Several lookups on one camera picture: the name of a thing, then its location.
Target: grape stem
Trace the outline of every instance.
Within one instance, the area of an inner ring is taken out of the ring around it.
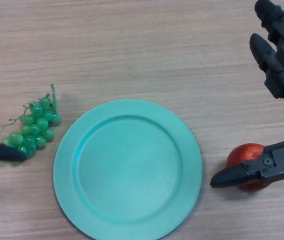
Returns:
[[[0,134],[3,132],[3,130],[4,130],[5,127],[10,126],[10,125],[13,125],[14,123],[16,123],[17,120],[19,120],[22,116],[24,116],[24,115],[26,114],[26,111],[28,110],[28,107],[25,106],[25,105],[23,105],[23,107],[25,108],[25,109],[24,109],[24,113],[23,113],[21,116],[19,116],[18,118],[15,118],[15,119],[11,119],[11,118],[10,118],[10,119],[9,119],[10,123],[8,123],[8,124],[6,124],[6,125],[4,125],[4,126],[2,127],[2,130],[1,130]]]
[[[52,108],[53,108],[53,110],[56,112],[57,102],[56,102],[56,95],[55,95],[55,87],[54,87],[54,84],[51,84],[51,88],[52,88],[52,95],[53,95]]]

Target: grape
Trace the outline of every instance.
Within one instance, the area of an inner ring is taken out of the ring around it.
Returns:
[[[22,136],[26,136],[30,133],[30,126],[23,126],[21,127],[21,134]]]
[[[36,136],[40,133],[40,127],[36,124],[32,124],[29,128],[29,134]]]
[[[50,110],[44,110],[42,118],[51,121],[53,119],[53,113]]]
[[[19,119],[20,119],[20,122],[26,126],[29,126],[35,123],[35,117],[32,116],[32,114],[23,115]]]
[[[25,145],[26,147],[30,147],[30,146],[32,146],[32,145],[35,144],[35,140],[36,140],[35,136],[27,135],[27,136],[24,138],[23,143],[24,143],[24,145]]]
[[[45,147],[46,140],[43,136],[37,136],[35,143],[36,143],[36,146],[38,146],[41,149],[41,148]]]
[[[19,146],[23,143],[23,136],[20,133],[15,132],[15,131],[10,133],[8,139],[12,144],[16,146]]]
[[[51,99],[49,98],[50,94],[46,94],[46,96],[40,99],[40,105],[44,110],[48,110],[50,108]]]
[[[36,144],[34,143],[33,145],[27,146],[26,148],[27,148],[28,151],[35,152]]]
[[[23,146],[23,145],[17,147],[17,150],[19,150],[20,152],[22,152],[24,154],[27,153],[27,148],[26,148],[26,146]]]
[[[34,104],[34,102],[31,102],[29,104],[29,109],[36,118],[40,118],[43,114],[43,108],[38,103]]]
[[[36,120],[37,125],[40,129],[47,129],[48,128],[48,121],[45,118],[39,118]]]
[[[34,151],[28,149],[27,152],[26,152],[26,157],[27,159],[30,159],[34,156]]]
[[[2,143],[3,143],[4,145],[8,146],[8,147],[12,147],[12,148],[15,147],[15,145],[14,145],[13,143],[11,143],[10,140],[9,140],[9,138],[6,137],[6,136],[3,137]]]
[[[52,119],[52,123],[60,123],[61,122],[61,116],[60,114],[58,114],[57,112],[53,113],[53,119]]]
[[[45,137],[47,141],[51,141],[54,138],[54,131],[51,128],[42,129],[41,135]]]

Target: green grapes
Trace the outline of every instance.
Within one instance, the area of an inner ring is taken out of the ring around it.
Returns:
[[[40,133],[48,142],[52,141],[55,135],[54,131],[51,128],[43,129]]]
[[[59,124],[61,122],[61,116],[57,112],[53,113],[52,123]]]
[[[30,133],[30,126],[21,127],[21,134],[23,137],[29,135],[29,133]]]
[[[31,102],[29,104],[29,109],[35,118],[40,118],[43,114],[43,108],[38,103],[34,104]]]
[[[26,148],[26,146],[23,146],[23,145],[18,146],[18,147],[17,147],[17,150],[19,150],[20,152],[22,152],[22,153],[24,153],[24,154],[27,153],[27,148]]]
[[[8,137],[6,137],[6,136],[4,138],[2,138],[2,143],[4,145],[7,145],[7,146],[12,147],[12,148],[15,147],[15,145],[13,143],[11,143],[10,139]]]
[[[28,105],[23,105],[24,113],[16,119],[9,119],[10,123],[7,124],[12,125],[16,121],[20,121],[22,123],[20,132],[11,132],[9,136],[2,139],[3,144],[16,148],[26,154],[28,159],[34,156],[36,150],[45,148],[47,142],[54,139],[54,130],[48,126],[56,126],[61,122],[61,116],[56,111],[54,85],[51,85],[51,88],[52,100],[50,94],[47,93],[38,101],[31,101]],[[19,162],[13,162],[11,165],[19,165]]]
[[[35,136],[32,136],[32,135],[27,135],[25,138],[24,138],[24,145],[29,148],[31,146],[33,146],[35,144],[35,140],[36,140],[36,137]]]
[[[26,126],[35,123],[35,117],[32,114],[22,115],[19,119],[20,122]]]
[[[37,136],[40,133],[40,127],[36,124],[32,124],[29,127],[29,134],[33,135],[33,136]]]
[[[45,118],[39,118],[36,120],[36,124],[39,126],[40,129],[47,129],[48,128],[48,120]]]
[[[50,110],[44,110],[42,118],[52,121],[53,120],[53,113]]]
[[[50,109],[51,99],[49,98],[50,94],[47,93],[46,96],[40,99],[40,105],[44,110]]]
[[[23,143],[23,136],[18,133],[18,132],[11,132],[10,135],[8,136],[8,139],[10,141],[10,143],[19,146]]]
[[[27,152],[26,152],[27,159],[32,158],[34,156],[34,153],[35,153],[35,151],[28,149]]]
[[[28,151],[35,152],[36,144],[34,143],[34,144],[30,145],[30,146],[27,146],[26,148],[27,148]]]
[[[37,136],[35,143],[36,143],[36,146],[41,149],[45,147],[46,139],[43,136]]]

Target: teal plate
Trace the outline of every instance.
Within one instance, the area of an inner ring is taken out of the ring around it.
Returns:
[[[69,220],[96,240],[156,240],[191,212],[202,182],[193,134],[166,108],[117,100],[81,116],[58,148],[53,182]]]

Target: table surface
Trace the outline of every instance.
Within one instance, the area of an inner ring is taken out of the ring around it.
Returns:
[[[284,8],[284,0],[276,3]],[[253,32],[267,36],[254,4],[0,0],[0,130],[51,83],[63,118],[45,150],[23,166],[0,167],[0,239],[87,239],[56,202],[54,156],[84,112],[134,98],[175,112],[203,155],[198,203],[165,240],[283,240],[284,181],[253,195],[209,186],[235,146],[284,141],[284,102],[265,88],[248,44]]]

